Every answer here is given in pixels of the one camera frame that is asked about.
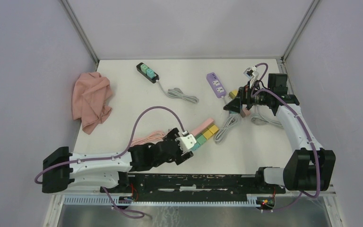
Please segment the yellow usb charger plug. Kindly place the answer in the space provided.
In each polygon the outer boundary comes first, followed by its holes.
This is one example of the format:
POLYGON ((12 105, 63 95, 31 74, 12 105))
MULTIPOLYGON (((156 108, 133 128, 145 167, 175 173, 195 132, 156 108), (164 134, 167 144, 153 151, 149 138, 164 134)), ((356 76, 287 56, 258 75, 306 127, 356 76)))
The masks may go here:
POLYGON ((237 94, 238 94, 238 90, 233 90, 233 91, 231 91, 231 92, 228 93, 228 96, 231 99, 234 99, 234 98, 236 98, 237 94))

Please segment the teal charger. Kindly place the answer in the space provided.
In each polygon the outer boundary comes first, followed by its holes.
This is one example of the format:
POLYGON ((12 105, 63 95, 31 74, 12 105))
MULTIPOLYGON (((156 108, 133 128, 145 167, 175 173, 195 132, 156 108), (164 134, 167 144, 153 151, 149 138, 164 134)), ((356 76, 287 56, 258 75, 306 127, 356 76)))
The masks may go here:
POLYGON ((147 70, 149 69, 149 67, 147 66, 147 65, 145 65, 145 64, 141 64, 140 65, 140 70, 144 73, 144 74, 146 74, 147 73, 147 70))
POLYGON ((200 143, 198 143, 198 142, 195 143, 194 146, 191 148, 191 151, 197 150, 200 146, 201 146, 200 143))

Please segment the pink power strip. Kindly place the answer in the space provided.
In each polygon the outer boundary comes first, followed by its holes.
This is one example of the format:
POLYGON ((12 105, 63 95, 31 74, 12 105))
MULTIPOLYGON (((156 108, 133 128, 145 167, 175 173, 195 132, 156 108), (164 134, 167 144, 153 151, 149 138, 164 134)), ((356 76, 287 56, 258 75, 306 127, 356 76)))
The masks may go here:
POLYGON ((190 134, 192 134, 194 137, 202 133, 204 130, 206 130, 208 127, 213 125, 215 120, 213 118, 206 119, 202 124, 197 126, 195 129, 189 131, 190 134))

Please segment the purple power strip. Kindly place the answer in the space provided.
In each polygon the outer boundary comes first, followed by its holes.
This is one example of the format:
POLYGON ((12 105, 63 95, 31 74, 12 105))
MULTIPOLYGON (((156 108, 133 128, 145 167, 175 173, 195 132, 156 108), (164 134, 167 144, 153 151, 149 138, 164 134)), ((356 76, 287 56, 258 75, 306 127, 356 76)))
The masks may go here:
POLYGON ((206 79, 217 98, 224 98, 226 96, 226 90, 214 72, 207 74, 206 79))

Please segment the green charger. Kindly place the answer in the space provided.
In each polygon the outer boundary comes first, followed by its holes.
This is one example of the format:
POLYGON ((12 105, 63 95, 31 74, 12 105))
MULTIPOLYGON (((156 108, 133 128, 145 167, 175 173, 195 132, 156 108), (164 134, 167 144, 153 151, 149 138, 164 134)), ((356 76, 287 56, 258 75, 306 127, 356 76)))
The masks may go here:
POLYGON ((207 141, 207 138, 203 134, 199 134, 196 137, 196 141, 201 146, 201 145, 203 145, 207 141))

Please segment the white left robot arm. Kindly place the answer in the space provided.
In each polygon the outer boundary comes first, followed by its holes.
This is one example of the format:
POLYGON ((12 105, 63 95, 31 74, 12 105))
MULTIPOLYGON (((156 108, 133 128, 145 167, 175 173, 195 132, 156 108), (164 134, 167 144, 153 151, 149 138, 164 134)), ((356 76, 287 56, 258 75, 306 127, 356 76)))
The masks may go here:
POLYGON ((135 145, 121 155, 71 153, 68 147, 60 147, 43 160, 42 192, 63 192, 73 188, 89 187, 116 189, 125 192, 130 186, 129 172, 143 172, 164 163, 180 165, 193 157, 196 138, 187 132, 172 129, 157 143, 135 145))

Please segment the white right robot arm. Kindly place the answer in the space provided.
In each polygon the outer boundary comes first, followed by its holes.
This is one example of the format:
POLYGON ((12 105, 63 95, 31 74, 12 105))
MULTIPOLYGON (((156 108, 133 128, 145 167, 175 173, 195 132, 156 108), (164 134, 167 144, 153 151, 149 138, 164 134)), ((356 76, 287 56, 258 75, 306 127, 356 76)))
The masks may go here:
POLYGON ((288 93, 287 79, 286 74, 271 73, 267 88, 259 88, 258 81, 248 82, 238 89, 236 97, 223 109, 239 113, 243 107, 249 110, 257 105, 267 106, 287 134, 292 156, 284 168, 263 169, 263 175, 254 180, 258 192, 266 193, 273 185, 279 185, 315 198, 328 189, 336 156, 317 142, 311 133, 297 97, 288 93))

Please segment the black power strip far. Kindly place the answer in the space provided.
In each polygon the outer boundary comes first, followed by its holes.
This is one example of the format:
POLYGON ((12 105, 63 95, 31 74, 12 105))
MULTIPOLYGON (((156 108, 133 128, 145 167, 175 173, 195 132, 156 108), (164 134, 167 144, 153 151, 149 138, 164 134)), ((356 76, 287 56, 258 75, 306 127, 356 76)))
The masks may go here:
POLYGON ((143 75, 146 79, 148 79, 151 83, 155 84, 159 81, 159 75, 152 70, 150 67, 148 67, 145 63, 140 62, 136 66, 137 71, 143 75))

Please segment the pink cloth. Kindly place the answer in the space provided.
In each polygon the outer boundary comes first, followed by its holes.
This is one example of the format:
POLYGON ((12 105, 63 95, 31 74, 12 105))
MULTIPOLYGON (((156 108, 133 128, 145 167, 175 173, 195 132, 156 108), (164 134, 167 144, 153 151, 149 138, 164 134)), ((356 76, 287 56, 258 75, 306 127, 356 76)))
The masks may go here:
POLYGON ((80 74, 72 94, 73 120, 81 120, 82 131, 90 135, 110 116, 112 108, 106 101, 113 95, 110 81, 99 72, 80 74))

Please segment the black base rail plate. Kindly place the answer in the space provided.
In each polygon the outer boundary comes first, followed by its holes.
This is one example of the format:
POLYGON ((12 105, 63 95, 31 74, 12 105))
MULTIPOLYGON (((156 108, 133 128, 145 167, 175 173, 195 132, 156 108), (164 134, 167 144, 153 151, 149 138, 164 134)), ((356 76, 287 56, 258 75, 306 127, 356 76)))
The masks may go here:
POLYGON ((122 174, 109 193, 132 193, 139 202, 233 202, 246 201, 248 194, 284 194, 262 175, 122 174))

